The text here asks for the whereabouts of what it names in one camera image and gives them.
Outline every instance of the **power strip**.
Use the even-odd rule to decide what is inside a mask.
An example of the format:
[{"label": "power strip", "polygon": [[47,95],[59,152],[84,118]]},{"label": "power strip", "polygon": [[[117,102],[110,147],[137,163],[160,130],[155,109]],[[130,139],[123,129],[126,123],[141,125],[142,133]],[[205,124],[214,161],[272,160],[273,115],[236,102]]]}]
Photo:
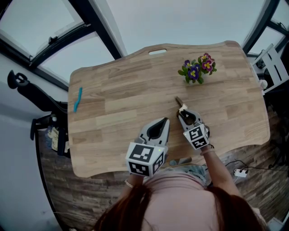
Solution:
[{"label": "power strip", "polygon": [[246,177],[247,176],[247,171],[236,168],[234,170],[234,175],[235,176],[239,176],[239,177]]}]

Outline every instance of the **person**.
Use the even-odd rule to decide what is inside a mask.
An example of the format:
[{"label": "person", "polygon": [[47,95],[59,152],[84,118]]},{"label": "person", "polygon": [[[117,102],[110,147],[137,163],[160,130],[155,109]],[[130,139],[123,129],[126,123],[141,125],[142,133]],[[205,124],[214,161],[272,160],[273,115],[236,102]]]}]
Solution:
[{"label": "person", "polygon": [[94,230],[267,230],[259,210],[242,198],[214,149],[201,150],[212,187],[206,187],[201,166],[162,171],[146,182],[142,176],[130,175],[118,202],[104,212]]}]

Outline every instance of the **wooden floor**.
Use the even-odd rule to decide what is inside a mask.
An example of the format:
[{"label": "wooden floor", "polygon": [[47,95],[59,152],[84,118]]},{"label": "wooden floor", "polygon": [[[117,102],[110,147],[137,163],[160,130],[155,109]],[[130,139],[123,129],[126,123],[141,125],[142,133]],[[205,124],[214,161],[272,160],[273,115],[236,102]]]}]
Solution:
[{"label": "wooden floor", "polygon": [[[280,121],[272,111],[268,113],[271,139],[280,139]],[[58,216],[68,226],[79,231],[90,231],[95,220],[118,198],[128,177],[127,172],[110,172],[91,178],[74,175],[71,160],[46,148],[44,132],[39,132],[41,163],[48,191]],[[249,166],[267,168],[278,154],[270,142],[261,146],[252,145],[230,151],[222,156],[223,163],[242,160]],[[243,168],[240,162],[227,168]],[[277,166],[287,170],[287,166]],[[259,208],[266,221],[276,217],[283,221],[289,209],[289,178],[285,171],[268,171],[250,168],[247,178],[238,179],[237,187],[244,198]]]}]

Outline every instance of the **brown hair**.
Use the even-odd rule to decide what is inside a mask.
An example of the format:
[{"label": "brown hair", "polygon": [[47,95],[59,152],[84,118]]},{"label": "brown hair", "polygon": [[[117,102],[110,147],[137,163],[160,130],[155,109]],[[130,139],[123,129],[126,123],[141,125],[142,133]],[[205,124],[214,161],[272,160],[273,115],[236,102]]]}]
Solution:
[{"label": "brown hair", "polygon": [[[219,231],[265,231],[262,221],[241,197],[229,195],[218,187],[208,188],[214,194]],[[134,187],[96,222],[95,231],[141,231],[152,190],[146,185]]]}]

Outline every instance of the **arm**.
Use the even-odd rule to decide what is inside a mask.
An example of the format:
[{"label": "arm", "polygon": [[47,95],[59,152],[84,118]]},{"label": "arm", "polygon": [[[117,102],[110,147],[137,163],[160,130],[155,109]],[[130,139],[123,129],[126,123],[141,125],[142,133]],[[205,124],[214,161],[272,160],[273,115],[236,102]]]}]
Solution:
[{"label": "arm", "polygon": [[[127,178],[127,182],[131,184],[132,186],[142,185],[143,184],[144,177],[139,175],[130,174],[130,176]],[[131,192],[132,188],[128,185],[125,185],[125,187],[122,190],[122,193],[119,197],[119,200],[125,196],[127,196]]]},{"label": "arm", "polygon": [[[205,151],[207,149],[210,149],[210,147],[205,146],[201,148],[202,151]],[[204,158],[214,186],[223,189],[230,195],[241,196],[232,179],[231,174],[229,173],[226,166],[221,162],[216,153],[214,151],[207,152],[204,154]]]}]

